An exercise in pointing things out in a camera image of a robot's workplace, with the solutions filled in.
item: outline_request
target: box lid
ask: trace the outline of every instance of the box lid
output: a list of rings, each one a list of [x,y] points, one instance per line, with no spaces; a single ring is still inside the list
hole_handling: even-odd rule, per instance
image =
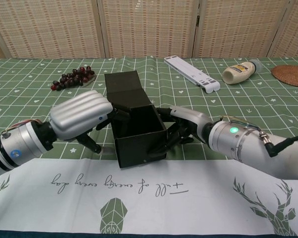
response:
[[[107,99],[117,105],[136,108],[150,105],[137,71],[105,74]]]

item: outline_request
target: deer print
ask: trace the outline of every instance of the deer print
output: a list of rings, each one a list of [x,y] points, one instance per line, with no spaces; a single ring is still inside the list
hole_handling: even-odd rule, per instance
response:
[[[257,216],[264,217],[269,220],[269,222],[272,224],[274,228],[274,233],[276,235],[296,236],[296,233],[291,229],[289,225],[289,220],[294,219],[296,216],[295,209],[288,208],[288,206],[290,205],[293,189],[289,188],[286,182],[284,182],[283,180],[281,181],[281,185],[277,184],[277,186],[285,193],[286,201],[282,203],[278,196],[274,194],[278,202],[277,211],[274,213],[268,210],[268,208],[261,202],[257,193],[255,193],[256,199],[254,201],[250,199],[245,194],[245,183],[242,186],[240,186],[239,183],[236,183],[236,178],[234,179],[233,189],[252,205],[250,209]]]
[[[102,234],[120,234],[127,208],[119,198],[110,199],[100,210]]]
[[[0,191],[4,190],[6,187],[9,186],[9,181],[10,181],[10,176],[8,177],[8,179],[5,181],[3,180],[3,183],[0,185]]]

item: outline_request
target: grapes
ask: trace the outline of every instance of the grapes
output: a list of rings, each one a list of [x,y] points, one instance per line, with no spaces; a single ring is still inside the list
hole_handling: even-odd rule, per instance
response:
[[[69,73],[63,73],[59,81],[52,82],[50,88],[52,91],[61,91],[66,88],[83,86],[94,76],[95,71],[91,70],[90,66],[86,66],[86,68],[81,66],[78,69],[72,69]]]

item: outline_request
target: woven room divider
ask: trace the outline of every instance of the woven room divider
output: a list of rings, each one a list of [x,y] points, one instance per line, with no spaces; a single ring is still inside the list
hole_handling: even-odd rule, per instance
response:
[[[2,0],[0,36],[14,58],[105,57],[90,0]]]
[[[191,57],[198,0],[99,0],[109,56]]]
[[[294,3],[289,18],[285,22],[285,27],[281,30],[276,47],[273,49],[271,56],[298,56],[298,0]]]
[[[8,58],[298,56],[298,0],[0,0],[0,46]]]
[[[265,57],[288,0],[205,0],[202,4],[194,56]]]

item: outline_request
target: black cable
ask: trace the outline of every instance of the black cable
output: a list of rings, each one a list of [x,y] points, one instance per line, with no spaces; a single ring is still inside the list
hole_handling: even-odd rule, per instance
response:
[[[277,145],[273,145],[272,143],[266,143],[265,148],[270,157],[274,157],[278,155],[279,152],[286,149],[288,146],[292,145],[295,141],[298,141],[298,136],[293,138],[287,138],[282,142],[278,143]]]
[[[240,125],[244,125],[244,126],[251,127],[251,128],[256,129],[257,131],[260,131],[260,130],[261,130],[261,129],[260,129],[258,126],[256,126],[256,125],[251,125],[251,124],[249,124],[249,123],[244,123],[244,122],[242,122],[242,121],[231,120],[230,122],[233,122],[233,123],[236,123],[236,124],[240,124]]]

